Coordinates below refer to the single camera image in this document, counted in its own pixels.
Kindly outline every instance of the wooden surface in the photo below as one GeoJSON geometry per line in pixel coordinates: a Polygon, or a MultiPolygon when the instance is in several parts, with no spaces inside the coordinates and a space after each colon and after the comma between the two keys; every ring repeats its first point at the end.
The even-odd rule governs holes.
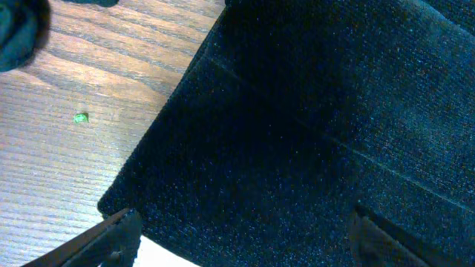
{"type": "Polygon", "coordinates": [[[0,73],[0,266],[24,264],[102,220],[97,201],[223,2],[50,0],[45,47],[27,67],[0,73]],[[73,123],[81,112],[90,123],[73,123]]]}

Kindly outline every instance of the wood grain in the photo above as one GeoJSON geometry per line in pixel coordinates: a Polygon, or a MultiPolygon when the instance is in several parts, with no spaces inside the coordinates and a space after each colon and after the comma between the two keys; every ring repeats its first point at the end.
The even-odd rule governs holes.
{"type": "Polygon", "coordinates": [[[0,266],[27,263],[102,220],[97,201],[224,6],[50,5],[46,45],[27,67],[0,73],[0,266]],[[90,123],[73,123],[80,112],[90,123]]]}

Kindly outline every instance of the green object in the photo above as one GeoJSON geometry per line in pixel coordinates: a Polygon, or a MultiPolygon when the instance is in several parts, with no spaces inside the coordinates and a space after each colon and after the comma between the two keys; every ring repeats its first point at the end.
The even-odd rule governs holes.
{"type": "Polygon", "coordinates": [[[87,113],[80,113],[74,116],[74,122],[75,123],[80,123],[80,122],[89,122],[89,114],[87,113]]]}

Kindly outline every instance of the wooden table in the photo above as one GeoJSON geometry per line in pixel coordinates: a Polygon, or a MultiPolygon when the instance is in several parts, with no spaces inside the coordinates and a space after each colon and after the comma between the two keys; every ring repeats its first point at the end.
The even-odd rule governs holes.
{"type": "MultiPolygon", "coordinates": [[[[97,201],[223,2],[50,0],[47,44],[27,67],[0,73],[0,266],[27,263],[102,220],[97,201]],[[73,123],[81,112],[89,123],[73,123]]],[[[144,240],[137,265],[153,265],[146,251],[162,266],[184,262],[144,240]]]]}

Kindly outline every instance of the small green piece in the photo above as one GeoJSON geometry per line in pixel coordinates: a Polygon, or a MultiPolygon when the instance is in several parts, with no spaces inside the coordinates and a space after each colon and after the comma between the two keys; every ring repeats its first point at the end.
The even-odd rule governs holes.
{"type": "Polygon", "coordinates": [[[81,122],[89,122],[89,114],[86,112],[80,113],[74,116],[74,122],[75,123],[81,123],[81,122]]]}

